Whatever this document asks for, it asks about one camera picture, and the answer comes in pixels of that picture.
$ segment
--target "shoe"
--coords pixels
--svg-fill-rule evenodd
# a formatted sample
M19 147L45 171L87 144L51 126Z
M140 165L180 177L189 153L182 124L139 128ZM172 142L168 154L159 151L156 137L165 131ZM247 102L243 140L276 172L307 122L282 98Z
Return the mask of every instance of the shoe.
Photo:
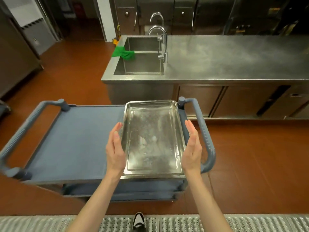
M145 218L142 213L136 213L133 220L133 232L146 232Z

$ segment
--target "chrome faucet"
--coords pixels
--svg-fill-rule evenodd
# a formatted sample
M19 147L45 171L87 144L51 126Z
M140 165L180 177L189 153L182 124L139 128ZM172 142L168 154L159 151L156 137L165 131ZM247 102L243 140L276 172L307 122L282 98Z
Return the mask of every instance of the chrome faucet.
M152 14L151 18L150 18L150 22L152 21L153 17L154 17L154 16L157 16L157 15L161 17L161 19L162 19L162 27L164 27L164 18L163 18L163 16L161 15L160 12L154 12L154 13Z
M152 26L151 29L149 29L148 36L150 35L151 31L154 29L160 29L163 32L162 38L158 37L158 40L161 41L161 45L162 43L164 44L164 53L162 51L161 55L159 55L159 59L164 59L164 63L167 63L168 62L168 34L166 33L164 27L155 25L155 26Z

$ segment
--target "cart handle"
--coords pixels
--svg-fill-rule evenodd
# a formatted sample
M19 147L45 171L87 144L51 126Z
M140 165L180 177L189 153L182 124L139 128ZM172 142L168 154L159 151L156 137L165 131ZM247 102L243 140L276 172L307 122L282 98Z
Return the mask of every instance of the cart handle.
M206 145L206 150L207 150L207 153L208 153L208 157L207 157L206 162L204 164L201 164L201 173L209 172L214 167L214 163L216 162L216 151L214 149L214 144L211 140L211 136L210 136L209 131L207 129L205 119L203 117L203 113L200 109L200 106L197 102L197 99L196 98L179 97L178 108L183 109L184 105L188 102L193 103L197 122L198 122L200 129L201 129L202 136L203 136L203 139L204 139L204 143Z
M26 179L28 180L29 178L31 178L31 174L27 173L24 169L18 167L15 168L7 167L6 159L47 105L60 106L62 111L70 110L70 106L64 101L64 99L59 99L58 101L40 102L39 105L35 108L35 110L29 115L29 117L25 120L25 122L21 125L21 127L17 130L17 132L13 135L13 137L11 137L9 142L0 151L0 171L4 175L15 179L23 179L23 180Z

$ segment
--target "forearm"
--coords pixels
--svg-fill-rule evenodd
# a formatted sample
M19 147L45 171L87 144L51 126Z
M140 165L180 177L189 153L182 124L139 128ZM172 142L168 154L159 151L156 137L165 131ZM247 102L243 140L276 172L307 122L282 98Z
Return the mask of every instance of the forearm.
M187 180L204 230L207 232L232 232L219 206L203 182L202 176L196 174L187 177Z
M106 175L67 231L97 232L118 182L119 179Z

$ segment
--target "hand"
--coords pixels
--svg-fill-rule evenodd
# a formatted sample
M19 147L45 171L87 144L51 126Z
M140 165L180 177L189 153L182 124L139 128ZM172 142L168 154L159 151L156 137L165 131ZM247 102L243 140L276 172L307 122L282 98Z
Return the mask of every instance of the hand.
M202 145L198 138L198 132L190 120L184 122L189 131L190 138L181 157L181 165L187 178L201 175Z
M119 180L126 167L126 154L122 149L118 131L122 124L117 123L109 133L106 145L107 170L106 176Z

